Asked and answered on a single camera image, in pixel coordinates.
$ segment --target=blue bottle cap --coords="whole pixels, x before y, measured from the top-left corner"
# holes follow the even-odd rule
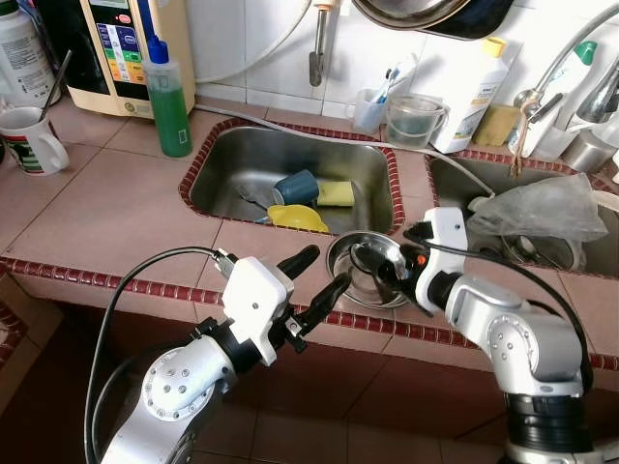
[[[153,63],[162,65],[170,61],[169,54],[167,53],[167,43],[160,41],[159,37],[153,36],[148,40],[148,56],[150,56]]]

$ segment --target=sink basin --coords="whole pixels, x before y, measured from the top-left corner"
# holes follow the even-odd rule
[[[508,177],[507,164],[479,159],[457,158],[464,167],[479,177],[497,194],[519,186],[526,186],[549,177],[563,176],[560,172],[524,167],[517,179]],[[471,213],[467,205],[476,196],[486,196],[485,192],[458,170],[449,164],[433,159],[430,162],[430,172],[440,206],[457,206],[462,209],[464,218]],[[608,234],[601,239],[583,244],[586,255],[585,273],[604,276],[619,276],[619,217],[606,208],[599,209],[599,215],[604,222]],[[487,236],[469,234],[469,248],[479,250],[482,241]]]
[[[395,222],[389,175],[395,163],[393,154],[389,156],[368,146],[238,127],[219,133],[199,169],[189,198],[200,213],[254,221],[266,213],[240,197],[239,185],[247,186],[270,205],[271,188],[277,181],[308,169],[318,181],[352,182],[354,207],[315,208],[332,234],[359,229],[388,233],[404,220],[400,215],[399,224]],[[397,176],[395,171],[391,169],[392,181]]]

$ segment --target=kitchen counter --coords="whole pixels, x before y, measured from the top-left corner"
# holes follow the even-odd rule
[[[204,99],[277,123],[351,132],[344,120]],[[31,295],[105,307],[113,288],[134,265],[165,249],[222,247],[238,256],[277,263],[308,244],[324,256],[333,237],[196,214],[178,187],[212,127],[229,118],[194,111],[193,152],[167,158],[152,122],[86,112],[64,98],[50,119],[67,147],[71,166],[56,175],[24,175],[8,157],[0,164],[0,261]],[[501,152],[492,160],[504,160]],[[434,205],[424,157],[395,151],[404,226]],[[478,151],[467,157],[488,158]],[[522,297],[551,303],[516,273],[469,260],[467,270],[508,286]],[[601,388],[619,392],[619,280],[531,268],[567,297],[583,320]],[[308,305],[328,283],[320,259],[295,280],[295,305]],[[146,270],[123,294],[119,309],[189,322],[222,319],[224,279],[201,255],[184,255]],[[308,339],[327,345],[489,370],[476,347],[441,319],[428,319],[412,304],[374,310],[339,300],[326,324]]]

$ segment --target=plastic bag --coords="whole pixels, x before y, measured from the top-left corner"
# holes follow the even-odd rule
[[[558,237],[592,242],[608,233],[585,174],[512,188],[480,205],[467,226],[484,235]]]

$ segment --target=stainless steel sink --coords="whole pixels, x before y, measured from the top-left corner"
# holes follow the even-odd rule
[[[302,169],[318,181],[352,182],[353,208],[316,208],[332,233],[358,229],[385,233],[392,228],[388,163],[381,151],[278,130],[240,127],[222,132],[195,179],[190,200],[211,216],[257,220],[265,212],[243,200],[237,186],[248,186],[272,203],[272,186]]]
[[[478,159],[458,158],[457,161],[496,193],[532,184],[549,177],[564,175],[555,171],[523,168],[521,176],[517,179],[511,179],[508,177],[509,166],[507,164]],[[476,196],[486,196],[477,184],[443,161],[436,159],[431,161],[430,172],[438,195],[439,205],[457,206],[462,209],[465,218],[471,216],[466,208],[469,201]],[[600,208],[599,215],[606,229],[608,229],[608,235],[595,242],[583,244],[587,260],[584,271],[617,277],[619,276],[619,217],[606,208]],[[474,236],[469,232],[469,247],[471,249],[479,249],[480,243],[486,240],[488,240],[487,237]]]

